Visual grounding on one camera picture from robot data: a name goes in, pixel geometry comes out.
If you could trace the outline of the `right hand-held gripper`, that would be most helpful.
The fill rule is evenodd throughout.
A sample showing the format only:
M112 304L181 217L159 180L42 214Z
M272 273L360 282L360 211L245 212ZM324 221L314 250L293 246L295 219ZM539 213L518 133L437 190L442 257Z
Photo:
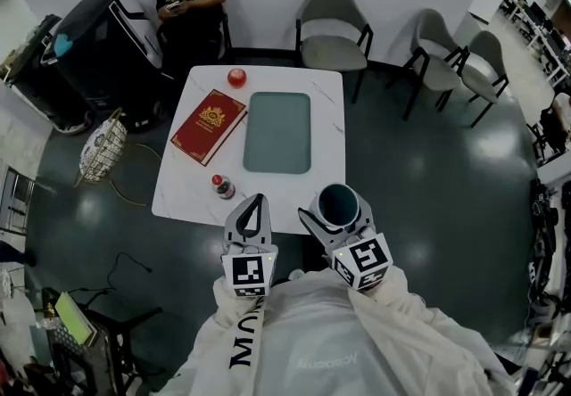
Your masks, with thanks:
M330 230L310 211L298 209L298 217L310 235L331 253L332 269L356 291L378 285L393 265L393 258L382 233L374 230L370 205L359 200L360 212L355 235L346 240L343 228Z

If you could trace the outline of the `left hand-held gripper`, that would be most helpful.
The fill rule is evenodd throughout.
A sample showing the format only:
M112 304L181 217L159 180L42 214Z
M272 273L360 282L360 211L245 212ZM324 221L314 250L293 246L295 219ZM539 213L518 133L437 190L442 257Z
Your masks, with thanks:
M263 194L246 198L228 215L225 238L230 244L221 262L231 292L237 298L267 296L277 262L276 245L241 245L251 240L271 243L269 202Z

